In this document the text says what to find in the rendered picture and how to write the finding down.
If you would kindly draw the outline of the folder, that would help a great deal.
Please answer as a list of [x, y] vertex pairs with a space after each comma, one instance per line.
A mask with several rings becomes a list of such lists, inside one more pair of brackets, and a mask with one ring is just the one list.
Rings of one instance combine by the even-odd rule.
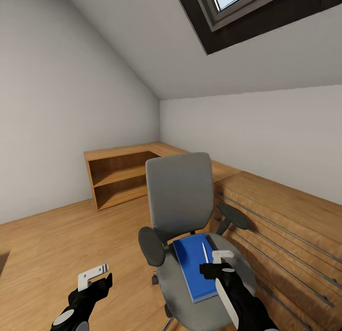
[[200, 274], [200, 264], [207, 263], [202, 244], [205, 247], [208, 263], [213, 263], [212, 252], [214, 248], [205, 233], [173, 241], [193, 303], [218, 295], [215, 280], [206, 280], [204, 274]]

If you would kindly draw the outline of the swivel chair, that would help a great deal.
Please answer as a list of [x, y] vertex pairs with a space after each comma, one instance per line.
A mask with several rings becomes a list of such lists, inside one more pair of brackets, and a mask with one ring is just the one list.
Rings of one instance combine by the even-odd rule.
[[[146, 161], [146, 182], [152, 228], [139, 231], [141, 250], [150, 266], [156, 267], [152, 284], [160, 285], [166, 301], [169, 320], [161, 331], [167, 331], [173, 320], [190, 331], [215, 331], [232, 323], [219, 294], [193, 303], [173, 243], [179, 235], [204, 229], [214, 211], [214, 188], [210, 154], [207, 152], [161, 156]], [[232, 251], [229, 263], [240, 276], [244, 287], [255, 297], [256, 279], [244, 255], [222, 235], [230, 223], [242, 230], [249, 224], [243, 215], [228, 204], [219, 210], [225, 216], [216, 233], [205, 232], [215, 251]]]

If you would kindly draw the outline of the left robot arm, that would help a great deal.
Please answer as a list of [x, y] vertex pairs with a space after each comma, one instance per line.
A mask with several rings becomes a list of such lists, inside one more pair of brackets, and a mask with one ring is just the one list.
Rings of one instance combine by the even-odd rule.
[[78, 288], [68, 297], [69, 306], [51, 325], [52, 331], [89, 331], [89, 316], [95, 303], [108, 296], [109, 288], [113, 286], [112, 273], [93, 283], [91, 279], [106, 273], [107, 264], [100, 265], [78, 275]]

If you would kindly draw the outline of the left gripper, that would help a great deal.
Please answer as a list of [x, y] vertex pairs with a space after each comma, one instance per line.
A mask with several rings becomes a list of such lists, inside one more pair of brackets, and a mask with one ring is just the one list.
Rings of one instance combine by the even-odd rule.
[[112, 273], [106, 278], [102, 278], [98, 281], [95, 281], [89, 286], [87, 289], [83, 291], [78, 291], [77, 289], [72, 291], [68, 297], [69, 304], [72, 305], [75, 301], [80, 298], [88, 298], [91, 300], [92, 309], [95, 306], [95, 303], [103, 298], [108, 296], [109, 288], [113, 286], [113, 278]]

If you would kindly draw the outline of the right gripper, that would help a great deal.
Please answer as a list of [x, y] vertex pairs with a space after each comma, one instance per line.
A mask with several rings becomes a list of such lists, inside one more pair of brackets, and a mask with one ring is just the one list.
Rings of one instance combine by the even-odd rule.
[[[206, 280], [215, 280], [215, 272], [219, 267], [231, 267], [229, 263], [221, 263], [221, 264], [213, 264], [213, 263], [204, 263], [200, 264], [200, 274], [204, 274], [204, 278]], [[216, 281], [215, 281], [216, 282]]]

